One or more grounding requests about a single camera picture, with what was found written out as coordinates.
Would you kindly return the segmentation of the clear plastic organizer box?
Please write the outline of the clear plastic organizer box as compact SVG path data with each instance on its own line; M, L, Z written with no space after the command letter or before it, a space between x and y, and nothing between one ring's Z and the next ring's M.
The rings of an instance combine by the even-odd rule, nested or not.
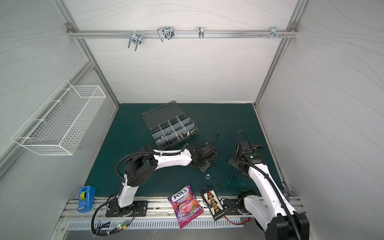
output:
M167 150L199 133L195 121L172 101L142 114L159 150Z

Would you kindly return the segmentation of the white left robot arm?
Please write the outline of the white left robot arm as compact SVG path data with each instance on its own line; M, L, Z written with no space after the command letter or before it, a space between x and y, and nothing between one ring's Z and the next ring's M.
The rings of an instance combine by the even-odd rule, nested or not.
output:
M199 146L185 145L180 150L163 151L143 148L122 157L115 166L115 172L122 181L117 195L119 208L130 207L140 185L146 183L159 169L175 166L202 167L217 155L212 144Z

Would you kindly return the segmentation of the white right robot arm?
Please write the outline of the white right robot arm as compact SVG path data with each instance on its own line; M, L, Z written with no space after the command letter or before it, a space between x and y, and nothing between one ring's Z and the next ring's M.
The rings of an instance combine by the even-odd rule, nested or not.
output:
M249 141L237 141L236 153L229 164L252 180L263 200L254 191L242 191L237 198L238 210L251 214L267 240L308 240L310 222L289 203L274 179L268 166Z

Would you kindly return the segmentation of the black parallel charging board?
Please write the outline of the black parallel charging board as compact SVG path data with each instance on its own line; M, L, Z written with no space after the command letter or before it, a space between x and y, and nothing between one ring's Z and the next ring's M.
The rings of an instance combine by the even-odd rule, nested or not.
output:
M226 210L217 197L212 186L204 186L201 190L203 202L207 205L214 221L218 221L226 215Z

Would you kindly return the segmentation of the purple Fox's candy bag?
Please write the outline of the purple Fox's candy bag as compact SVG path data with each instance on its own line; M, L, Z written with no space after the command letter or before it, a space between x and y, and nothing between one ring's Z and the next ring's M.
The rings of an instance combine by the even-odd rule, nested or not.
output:
M187 226L192 220L204 212L190 185L187 185L174 195L168 197L168 201L174 209L180 229Z

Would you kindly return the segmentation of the green table mat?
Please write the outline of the green table mat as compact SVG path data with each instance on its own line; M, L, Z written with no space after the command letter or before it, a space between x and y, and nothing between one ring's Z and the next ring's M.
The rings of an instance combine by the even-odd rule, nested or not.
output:
M144 146L156 147L146 127L142 114L156 104L122 104L113 120L97 159L86 181L96 188L98 197L108 197L120 190L121 180L116 175L117 162L127 154ZM214 187L220 196L236 196L240 191L256 190L257 186L236 168L229 165L235 154L237 140L250 139L259 149L269 167L272 178L282 186L259 119L252 104L181 104L181 108L196 122L199 133L188 140L191 146L201 146L218 135L215 147L218 150L216 165L206 171L188 167L169 167L157 170L137 191L138 197L169 197L181 188L190 185L198 195L206 185Z

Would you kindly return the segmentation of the blue tape dispenser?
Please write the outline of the blue tape dispenser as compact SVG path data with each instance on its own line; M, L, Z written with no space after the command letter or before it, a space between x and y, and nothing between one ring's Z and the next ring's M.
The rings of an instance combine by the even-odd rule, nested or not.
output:
M79 213L86 213L92 210L95 193L96 188L93 186L84 186L80 189L77 208Z

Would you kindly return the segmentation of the silver double U-bolt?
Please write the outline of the silver double U-bolt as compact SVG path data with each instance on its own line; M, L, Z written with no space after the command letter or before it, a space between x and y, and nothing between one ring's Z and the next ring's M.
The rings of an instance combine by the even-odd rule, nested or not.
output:
M165 39L170 40L175 35L172 27L160 27L157 29L157 33L161 42L164 42Z

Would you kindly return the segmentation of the silver U-bolt clamp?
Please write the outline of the silver U-bolt clamp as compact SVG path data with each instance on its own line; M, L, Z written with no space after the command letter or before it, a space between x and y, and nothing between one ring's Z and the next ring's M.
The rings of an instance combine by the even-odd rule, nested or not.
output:
M142 44L142 37L136 33L131 34L129 43L128 43L128 48L131 46L135 46L135 51L137 51L138 46Z

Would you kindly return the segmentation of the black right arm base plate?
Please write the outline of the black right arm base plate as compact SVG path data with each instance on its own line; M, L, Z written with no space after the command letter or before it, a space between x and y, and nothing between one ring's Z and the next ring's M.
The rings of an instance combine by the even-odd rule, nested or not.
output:
M238 202L236 199L223 198L221 199L221 203L225 207L226 215L229 215L229 216L247 215L246 213L243 213L239 210Z

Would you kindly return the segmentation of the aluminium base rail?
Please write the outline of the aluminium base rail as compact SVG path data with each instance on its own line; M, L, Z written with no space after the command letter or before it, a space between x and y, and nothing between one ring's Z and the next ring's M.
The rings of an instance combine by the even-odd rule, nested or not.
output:
M236 199L235 197L227 197L227 199ZM101 206L101 204L105 203L107 198L96 197L93 203L92 210L86 213L79 213L78 201L77 200L69 200L61 213L60 220L70 221L70 220L86 220L89 221L95 210ZM153 197L153 198L145 198L145 197L137 197L135 201L148 201L148 208L146 218L160 219L160 218L175 218L175 212L173 207L167 198L161 197ZM107 207L102 207L96 214L96 220L108 220L112 219L112 217L106 217Z

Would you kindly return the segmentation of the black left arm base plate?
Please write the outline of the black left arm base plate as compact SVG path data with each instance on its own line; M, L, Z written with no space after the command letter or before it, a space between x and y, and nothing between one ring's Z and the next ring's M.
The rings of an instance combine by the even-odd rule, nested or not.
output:
M148 201L134 201L132 205L121 208L115 200L107 207L106 217L145 217L147 214Z

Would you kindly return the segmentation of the small silver bracket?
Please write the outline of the small silver bracket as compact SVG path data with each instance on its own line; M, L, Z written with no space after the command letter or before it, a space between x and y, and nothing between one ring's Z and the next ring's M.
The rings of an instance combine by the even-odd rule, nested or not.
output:
M204 38L204 29L203 29L203 27L198 27L198 35L199 35L199 39L203 39Z

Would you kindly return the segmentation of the silver corner hook bracket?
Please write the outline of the silver corner hook bracket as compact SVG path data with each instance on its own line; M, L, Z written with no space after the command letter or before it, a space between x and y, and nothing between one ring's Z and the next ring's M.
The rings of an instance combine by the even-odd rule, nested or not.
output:
M268 37L270 39L273 39L273 38L285 38L286 34L278 33L278 29L276 27L272 27L269 33L267 33L267 34L260 34L260 36L262 38Z

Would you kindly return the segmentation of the aluminium corner frame post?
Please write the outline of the aluminium corner frame post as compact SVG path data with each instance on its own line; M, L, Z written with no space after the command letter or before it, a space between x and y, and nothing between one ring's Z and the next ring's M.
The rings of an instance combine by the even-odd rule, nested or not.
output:
M297 1L297 4L293 10L292 16L288 22L288 25L286 27L286 32L293 33L297 31L298 23L300 20L300 17L305 9L306 4L308 3L307 0L299 0ZM288 46L288 43L290 42L291 38L282 38L282 40L279 43L279 46L277 48L277 51L275 53L275 56L273 58L273 61L268 69L268 72L265 76L265 79L261 85L260 91L258 93L258 96L256 98L256 101L254 103L254 107L257 107L261 101L262 98L267 90L267 87L277 69L277 66L280 62L280 60L283 57L283 54Z

